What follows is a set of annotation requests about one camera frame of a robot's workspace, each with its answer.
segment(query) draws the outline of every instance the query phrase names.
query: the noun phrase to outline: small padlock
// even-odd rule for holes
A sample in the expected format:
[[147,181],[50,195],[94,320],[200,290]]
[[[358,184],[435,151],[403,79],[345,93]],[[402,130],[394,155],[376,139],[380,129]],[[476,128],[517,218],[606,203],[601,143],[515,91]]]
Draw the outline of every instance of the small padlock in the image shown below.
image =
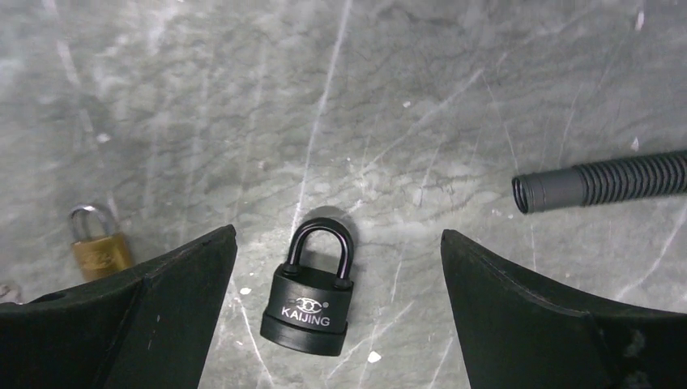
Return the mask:
[[[81,212],[96,215],[105,235],[82,236],[76,227],[75,220]],[[92,204],[81,204],[71,209],[69,219],[71,233],[76,240],[71,245],[71,249],[86,281],[105,278],[133,266],[124,234],[117,231],[117,226],[109,212]]]
[[[339,240],[341,258],[336,274],[300,265],[305,239],[314,231],[327,231]],[[303,223],[293,234],[286,263],[275,271],[260,335],[303,353],[340,355],[353,297],[352,263],[353,239],[341,223],[326,217]]]

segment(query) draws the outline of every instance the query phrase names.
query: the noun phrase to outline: gray surface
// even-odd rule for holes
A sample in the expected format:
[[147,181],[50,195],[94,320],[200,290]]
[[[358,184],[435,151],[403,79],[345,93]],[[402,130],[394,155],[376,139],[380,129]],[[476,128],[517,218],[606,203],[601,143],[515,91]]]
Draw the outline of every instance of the gray surface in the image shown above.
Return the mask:
[[[517,172],[633,155],[635,139],[687,147],[687,4],[652,0],[636,32],[635,2],[451,3],[0,2],[2,278],[25,300],[78,284],[80,201],[114,208],[138,260],[235,224],[202,388],[467,388],[443,229],[687,312],[685,198],[525,217],[510,194]],[[292,229],[324,205],[360,234],[337,358],[258,334]]]

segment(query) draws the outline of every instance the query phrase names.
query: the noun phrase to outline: padlock base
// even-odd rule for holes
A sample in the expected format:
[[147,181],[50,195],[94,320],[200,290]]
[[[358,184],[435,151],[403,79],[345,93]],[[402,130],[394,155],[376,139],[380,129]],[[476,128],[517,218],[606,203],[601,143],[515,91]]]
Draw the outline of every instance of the padlock base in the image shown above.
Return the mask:
[[296,327],[267,314],[262,314],[262,326],[260,326],[260,336],[271,342],[291,350],[324,357],[341,355],[347,332],[348,324],[342,333],[331,334]]

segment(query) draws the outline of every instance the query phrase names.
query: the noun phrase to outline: black tube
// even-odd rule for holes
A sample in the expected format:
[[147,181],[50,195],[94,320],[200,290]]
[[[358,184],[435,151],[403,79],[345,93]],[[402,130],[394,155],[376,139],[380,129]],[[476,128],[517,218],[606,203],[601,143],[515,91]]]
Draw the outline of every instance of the black tube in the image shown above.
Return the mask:
[[687,192],[687,151],[575,165],[513,178],[524,213],[617,203]]

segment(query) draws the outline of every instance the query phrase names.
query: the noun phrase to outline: gold padlock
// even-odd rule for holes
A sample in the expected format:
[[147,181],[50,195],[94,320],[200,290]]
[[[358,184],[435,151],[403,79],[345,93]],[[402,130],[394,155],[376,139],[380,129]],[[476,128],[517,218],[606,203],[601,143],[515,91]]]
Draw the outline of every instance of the gold padlock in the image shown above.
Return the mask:
[[[85,236],[79,233],[76,216],[83,212],[86,216],[97,216],[105,232],[104,236],[90,237],[86,228],[83,228]],[[76,240],[71,245],[71,250],[86,281],[105,278],[133,266],[124,234],[117,230],[109,212],[93,204],[80,204],[71,209],[69,219],[71,233]]]

